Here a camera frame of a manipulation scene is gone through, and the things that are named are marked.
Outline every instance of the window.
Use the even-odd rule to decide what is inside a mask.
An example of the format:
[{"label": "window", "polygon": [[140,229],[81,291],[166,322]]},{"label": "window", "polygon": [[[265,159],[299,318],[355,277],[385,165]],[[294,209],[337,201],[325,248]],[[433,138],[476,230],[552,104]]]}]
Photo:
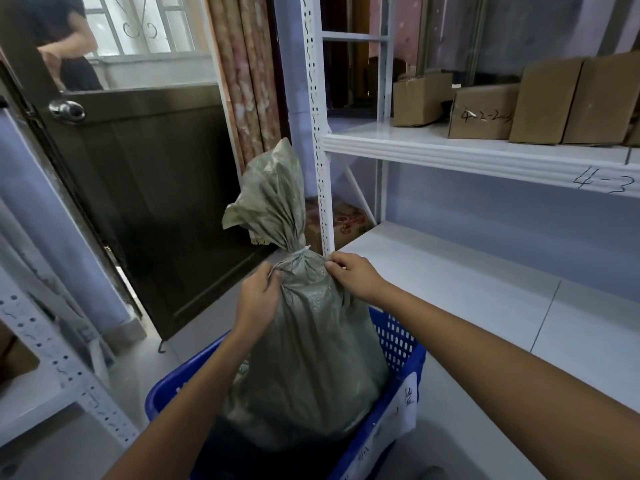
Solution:
[{"label": "window", "polygon": [[83,0],[94,57],[196,50],[184,0]]}]

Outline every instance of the pink wall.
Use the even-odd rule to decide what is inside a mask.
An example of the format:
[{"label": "pink wall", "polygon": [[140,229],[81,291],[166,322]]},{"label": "pink wall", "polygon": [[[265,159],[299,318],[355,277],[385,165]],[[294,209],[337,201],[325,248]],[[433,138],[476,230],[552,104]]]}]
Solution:
[{"label": "pink wall", "polygon": [[[418,59],[418,37],[420,35],[420,12],[422,0],[396,0],[396,33],[394,57],[416,65]],[[380,0],[371,0],[369,33],[380,33]],[[369,44],[369,56],[380,53],[377,43]]]}]

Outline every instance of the handwritten label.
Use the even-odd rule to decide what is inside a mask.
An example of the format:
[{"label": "handwritten label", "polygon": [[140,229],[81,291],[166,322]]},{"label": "handwritten label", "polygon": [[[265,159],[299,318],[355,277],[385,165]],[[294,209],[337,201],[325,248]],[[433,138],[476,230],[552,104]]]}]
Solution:
[{"label": "handwritten label", "polygon": [[492,110],[491,112],[487,112],[486,114],[482,111],[469,111],[468,108],[460,114],[460,118],[465,120],[465,123],[468,120],[480,120],[480,121],[496,121],[502,120],[503,123],[508,123],[513,119],[513,115],[509,114],[500,114],[500,111],[497,109]]},{"label": "handwritten label", "polygon": [[418,376],[411,373],[382,414],[342,480],[364,480],[382,452],[400,436],[415,428],[418,414]]},{"label": "handwritten label", "polygon": [[629,185],[636,182],[634,177],[630,175],[621,174],[620,170],[612,168],[597,168],[594,166],[588,167],[580,175],[573,179],[573,183],[577,184],[579,189],[585,188],[587,185],[593,185],[594,188],[588,190],[599,190],[602,188],[613,190],[608,191],[608,194],[624,193],[627,191]]}]

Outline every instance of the floral curtain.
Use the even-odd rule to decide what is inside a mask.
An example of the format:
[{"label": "floral curtain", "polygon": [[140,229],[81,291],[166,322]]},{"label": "floral curtain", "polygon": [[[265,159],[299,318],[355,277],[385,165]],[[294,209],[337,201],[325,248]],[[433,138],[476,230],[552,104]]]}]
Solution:
[{"label": "floral curtain", "polygon": [[265,0],[208,0],[241,172],[280,140]]}]

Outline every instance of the door panel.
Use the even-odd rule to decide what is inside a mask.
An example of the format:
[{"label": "door panel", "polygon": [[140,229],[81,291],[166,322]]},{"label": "door panel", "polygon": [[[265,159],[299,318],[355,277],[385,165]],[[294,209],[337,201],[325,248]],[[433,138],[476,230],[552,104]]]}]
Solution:
[{"label": "door panel", "polygon": [[[239,193],[216,84],[65,94],[0,0],[0,46],[37,130],[72,195],[167,339],[272,249],[222,230]],[[55,119],[49,103],[80,104]]]}]

